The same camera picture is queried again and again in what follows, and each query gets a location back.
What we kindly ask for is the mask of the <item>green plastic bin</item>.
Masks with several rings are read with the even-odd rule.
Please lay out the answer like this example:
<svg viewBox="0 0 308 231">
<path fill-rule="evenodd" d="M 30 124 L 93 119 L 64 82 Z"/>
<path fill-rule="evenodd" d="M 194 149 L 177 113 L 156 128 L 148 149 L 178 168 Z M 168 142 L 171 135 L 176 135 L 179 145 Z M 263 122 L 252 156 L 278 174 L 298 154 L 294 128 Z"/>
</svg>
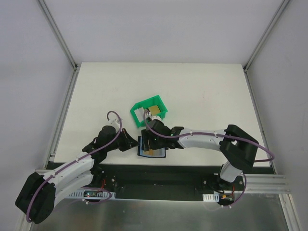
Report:
<svg viewBox="0 0 308 231">
<path fill-rule="evenodd" d="M 144 127 L 145 122 L 143 119 L 143 116 L 147 117 L 148 115 L 151 115 L 148 111 L 148 107 L 152 105 L 158 105 L 161 113 L 157 116 L 160 116 L 161 119 L 164 119 L 166 116 L 166 113 L 168 112 L 165 104 L 163 103 L 161 97 L 159 95 L 153 96 L 151 98 L 148 98 L 146 100 L 140 101 L 138 103 L 135 103 L 133 107 L 130 110 L 130 113 L 132 115 L 132 118 L 137 126 L 137 128 Z"/>
</svg>

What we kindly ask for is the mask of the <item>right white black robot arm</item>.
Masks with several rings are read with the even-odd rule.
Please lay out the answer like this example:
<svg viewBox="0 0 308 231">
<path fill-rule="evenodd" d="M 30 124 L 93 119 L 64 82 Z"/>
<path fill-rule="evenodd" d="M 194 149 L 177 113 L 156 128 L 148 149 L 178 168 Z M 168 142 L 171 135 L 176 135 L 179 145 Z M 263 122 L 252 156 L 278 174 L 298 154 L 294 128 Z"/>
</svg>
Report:
<svg viewBox="0 0 308 231">
<path fill-rule="evenodd" d="M 185 127 L 168 128 L 154 119 L 141 131 L 141 148 L 147 152 L 159 149 L 201 148 L 221 152 L 227 162 L 217 177 L 217 186 L 229 189 L 237 176 L 252 169 L 259 142 L 237 125 L 206 131 Z"/>
</svg>

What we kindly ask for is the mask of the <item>black leather card holder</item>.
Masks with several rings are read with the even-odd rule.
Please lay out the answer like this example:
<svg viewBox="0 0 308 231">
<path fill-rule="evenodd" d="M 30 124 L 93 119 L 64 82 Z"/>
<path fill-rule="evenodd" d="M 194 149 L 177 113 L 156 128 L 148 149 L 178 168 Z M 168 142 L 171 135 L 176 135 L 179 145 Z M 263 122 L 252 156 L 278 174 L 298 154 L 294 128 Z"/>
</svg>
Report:
<svg viewBox="0 0 308 231">
<path fill-rule="evenodd" d="M 142 137 L 138 137 L 139 146 L 137 149 L 137 156 L 146 158 L 166 158 L 166 150 L 164 148 L 158 150 L 144 151 L 142 149 Z"/>
</svg>

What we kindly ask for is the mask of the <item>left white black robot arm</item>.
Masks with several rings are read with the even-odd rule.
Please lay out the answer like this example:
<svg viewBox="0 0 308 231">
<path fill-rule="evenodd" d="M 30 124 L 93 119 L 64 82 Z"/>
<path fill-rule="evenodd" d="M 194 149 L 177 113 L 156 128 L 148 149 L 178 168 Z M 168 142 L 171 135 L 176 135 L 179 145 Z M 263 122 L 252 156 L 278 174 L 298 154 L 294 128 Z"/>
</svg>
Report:
<svg viewBox="0 0 308 231">
<path fill-rule="evenodd" d="M 75 190 L 84 186 L 102 186 L 104 176 L 99 164 L 108 152 L 124 152 L 138 145 L 138 141 L 124 128 L 116 130 L 112 126 L 104 126 L 74 160 L 42 175 L 37 172 L 29 175 L 15 205 L 26 215 L 27 222 L 39 224 Z"/>
</svg>

